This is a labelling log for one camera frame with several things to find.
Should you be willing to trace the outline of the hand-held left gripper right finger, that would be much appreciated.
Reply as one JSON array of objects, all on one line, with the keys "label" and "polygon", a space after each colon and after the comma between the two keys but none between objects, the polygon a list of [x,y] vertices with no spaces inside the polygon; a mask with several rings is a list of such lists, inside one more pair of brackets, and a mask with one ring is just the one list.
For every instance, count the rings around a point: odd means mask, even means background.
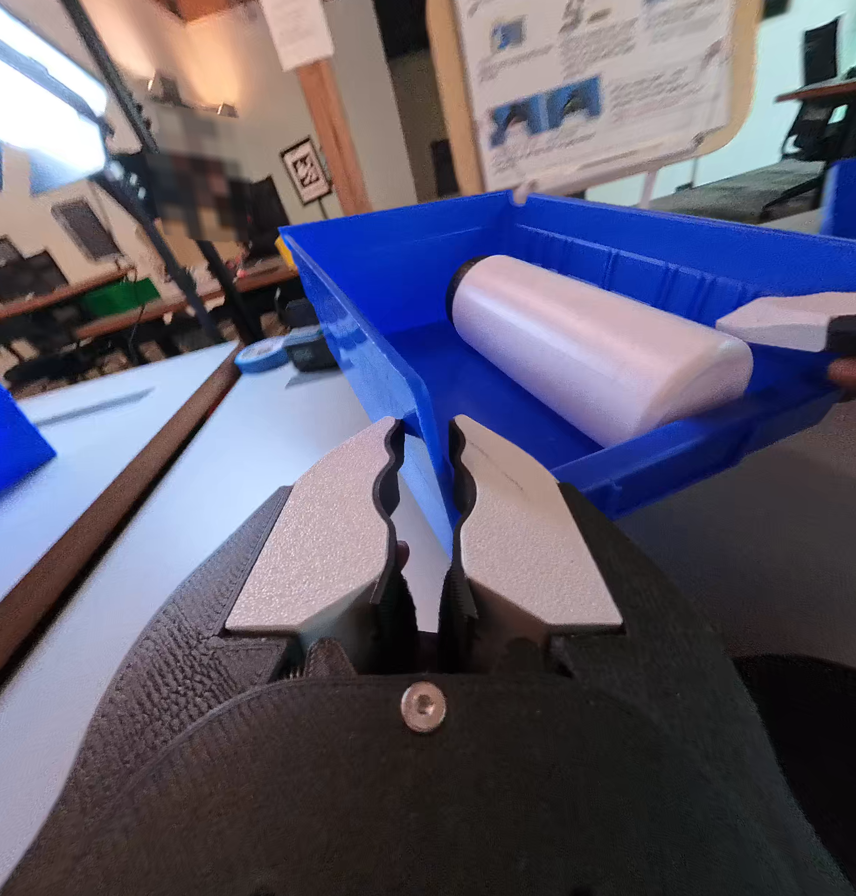
[{"label": "hand-held left gripper right finger", "polygon": [[622,613],[555,476],[464,414],[448,435],[459,519],[439,644],[546,646],[555,636],[618,633]]}]

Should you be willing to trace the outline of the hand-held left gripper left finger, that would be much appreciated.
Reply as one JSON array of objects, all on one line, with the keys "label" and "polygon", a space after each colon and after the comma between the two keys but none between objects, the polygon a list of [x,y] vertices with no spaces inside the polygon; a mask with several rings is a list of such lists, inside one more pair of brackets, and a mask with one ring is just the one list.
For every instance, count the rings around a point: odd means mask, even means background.
[{"label": "hand-held left gripper left finger", "polygon": [[385,417],[294,483],[224,623],[233,635],[371,641],[397,557],[404,428]]}]

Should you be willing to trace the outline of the blue plastic bin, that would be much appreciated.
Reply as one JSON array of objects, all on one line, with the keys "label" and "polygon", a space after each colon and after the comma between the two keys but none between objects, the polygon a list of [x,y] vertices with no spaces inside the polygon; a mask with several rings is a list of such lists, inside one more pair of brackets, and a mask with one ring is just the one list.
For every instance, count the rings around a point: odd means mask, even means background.
[{"label": "blue plastic bin", "polygon": [[0,383],[0,493],[55,457],[53,446]]},{"label": "blue plastic bin", "polygon": [[820,235],[856,240],[856,158],[830,167],[821,210]]},{"label": "blue plastic bin", "polygon": [[445,295],[463,263],[501,253],[713,324],[758,297],[856,292],[856,240],[510,193],[310,222],[282,238],[369,419],[404,422],[401,474],[446,549],[459,413],[618,520],[813,427],[837,402],[821,383],[825,360],[764,347],[743,399],[602,449],[467,346]]}]

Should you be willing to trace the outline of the white plastic bottle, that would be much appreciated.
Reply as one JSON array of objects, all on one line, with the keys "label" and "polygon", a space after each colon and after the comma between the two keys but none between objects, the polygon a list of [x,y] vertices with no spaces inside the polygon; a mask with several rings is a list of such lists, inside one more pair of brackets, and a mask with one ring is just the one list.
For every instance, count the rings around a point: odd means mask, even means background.
[{"label": "white plastic bottle", "polygon": [[514,257],[482,256],[456,291],[473,350],[601,447],[742,398],[746,342]]}]

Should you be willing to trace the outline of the black bottle lid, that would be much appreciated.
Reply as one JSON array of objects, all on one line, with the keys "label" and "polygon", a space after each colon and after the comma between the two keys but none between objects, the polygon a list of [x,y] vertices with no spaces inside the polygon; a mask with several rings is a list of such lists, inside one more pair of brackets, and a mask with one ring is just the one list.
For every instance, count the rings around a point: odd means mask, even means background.
[{"label": "black bottle lid", "polygon": [[482,257],[477,256],[461,264],[453,273],[452,277],[449,280],[449,283],[447,284],[447,288],[445,291],[445,316],[446,319],[450,321],[450,323],[454,322],[453,312],[456,291],[471,268],[481,260]]}]

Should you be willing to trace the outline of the small grey charger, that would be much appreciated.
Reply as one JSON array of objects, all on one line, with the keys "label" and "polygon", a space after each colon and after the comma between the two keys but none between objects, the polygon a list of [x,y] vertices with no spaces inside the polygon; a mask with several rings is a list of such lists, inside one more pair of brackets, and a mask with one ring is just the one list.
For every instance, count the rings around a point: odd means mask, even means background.
[{"label": "small grey charger", "polygon": [[284,337],[283,348],[289,362],[300,373],[319,373],[339,367],[319,324],[290,330]]}]

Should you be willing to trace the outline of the blue tape roll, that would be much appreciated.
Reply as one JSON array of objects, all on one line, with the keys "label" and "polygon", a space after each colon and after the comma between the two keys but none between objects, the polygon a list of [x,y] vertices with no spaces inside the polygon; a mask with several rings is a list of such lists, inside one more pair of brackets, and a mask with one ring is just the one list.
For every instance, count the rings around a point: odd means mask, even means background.
[{"label": "blue tape roll", "polygon": [[265,373],[288,364],[285,336],[264,339],[246,346],[234,357],[234,363],[243,375]]}]

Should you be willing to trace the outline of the grey power adapter box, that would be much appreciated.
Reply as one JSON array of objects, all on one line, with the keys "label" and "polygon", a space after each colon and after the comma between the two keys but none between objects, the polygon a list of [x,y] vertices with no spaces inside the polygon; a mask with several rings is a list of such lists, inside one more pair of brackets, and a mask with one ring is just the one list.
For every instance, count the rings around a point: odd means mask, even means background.
[{"label": "grey power adapter box", "polygon": [[318,314],[299,279],[289,280],[277,286],[274,305],[279,323],[288,330],[320,324]]}]

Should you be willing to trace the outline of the black office chair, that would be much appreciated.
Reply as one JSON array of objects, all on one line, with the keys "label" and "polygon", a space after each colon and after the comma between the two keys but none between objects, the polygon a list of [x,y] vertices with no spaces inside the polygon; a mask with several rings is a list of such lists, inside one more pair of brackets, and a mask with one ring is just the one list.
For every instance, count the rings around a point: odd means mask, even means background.
[{"label": "black office chair", "polygon": [[[810,87],[837,77],[837,38],[840,18],[810,29],[803,41],[803,84]],[[831,162],[856,157],[856,99],[841,121],[832,122],[842,106],[837,100],[801,102],[797,116],[781,144],[780,158],[802,162]]]}]

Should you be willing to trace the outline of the green plastic bin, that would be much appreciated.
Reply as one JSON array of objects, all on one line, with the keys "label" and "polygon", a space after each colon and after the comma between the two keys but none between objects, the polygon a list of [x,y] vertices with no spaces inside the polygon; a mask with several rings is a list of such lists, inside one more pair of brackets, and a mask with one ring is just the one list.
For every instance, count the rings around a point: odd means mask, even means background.
[{"label": "green plastic bin", "polygon": [[151,278],[124,278],[86,292],[79,303],[90,320],[120,315],[161,297]]}]

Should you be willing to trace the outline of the black and white marker sign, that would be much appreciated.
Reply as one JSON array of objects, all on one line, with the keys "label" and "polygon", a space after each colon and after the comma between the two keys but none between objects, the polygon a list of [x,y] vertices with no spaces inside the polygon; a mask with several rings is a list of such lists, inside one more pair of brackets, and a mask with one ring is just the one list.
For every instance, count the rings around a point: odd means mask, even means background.
[{"label": "black and white marker sign", "polygon": [[310,136],[283,149],[279,156],[301,205],[321,203],[332,195],[331,177]]}]

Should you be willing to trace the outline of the wooden instruction board stand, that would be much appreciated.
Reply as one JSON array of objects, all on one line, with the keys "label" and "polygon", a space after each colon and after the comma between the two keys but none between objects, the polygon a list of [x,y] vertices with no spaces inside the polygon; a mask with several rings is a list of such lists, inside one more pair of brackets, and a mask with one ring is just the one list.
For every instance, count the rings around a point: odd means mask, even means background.
[{"label": "wooden instruction board stand", "polygon": [[755,87],[761,2],[428,2],[463,196],[574,196],[725,147]]}]

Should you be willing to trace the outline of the studio light panel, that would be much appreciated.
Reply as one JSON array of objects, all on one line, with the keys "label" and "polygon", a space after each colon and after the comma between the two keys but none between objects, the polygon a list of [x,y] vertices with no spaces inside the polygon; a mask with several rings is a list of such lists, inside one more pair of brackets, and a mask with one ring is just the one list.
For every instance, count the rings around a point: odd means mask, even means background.
[{"label": "studio light panel", "polygon": [[105,171],[107,104],[103,84],[0,6],[0,192],[7,147],[29,159],[33,196]]}]

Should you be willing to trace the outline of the white paper notice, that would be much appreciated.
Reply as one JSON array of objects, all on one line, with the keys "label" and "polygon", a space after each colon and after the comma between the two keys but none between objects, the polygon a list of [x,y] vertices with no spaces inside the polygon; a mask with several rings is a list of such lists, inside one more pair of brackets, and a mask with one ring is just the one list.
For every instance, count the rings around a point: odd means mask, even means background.
[{"label": "white paper notice", "polygon": [[260,1],[260,7],[284,72],[334,55],[322,1]]}]

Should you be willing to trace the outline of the wooden post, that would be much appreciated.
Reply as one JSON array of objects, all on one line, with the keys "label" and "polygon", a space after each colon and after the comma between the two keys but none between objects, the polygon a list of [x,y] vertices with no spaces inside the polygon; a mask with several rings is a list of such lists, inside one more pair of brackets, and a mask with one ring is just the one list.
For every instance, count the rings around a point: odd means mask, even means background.
[{"label": "wooden post", "polygon": [[307,63],[295,72],[344,215],[372,212],[331,61]]}]

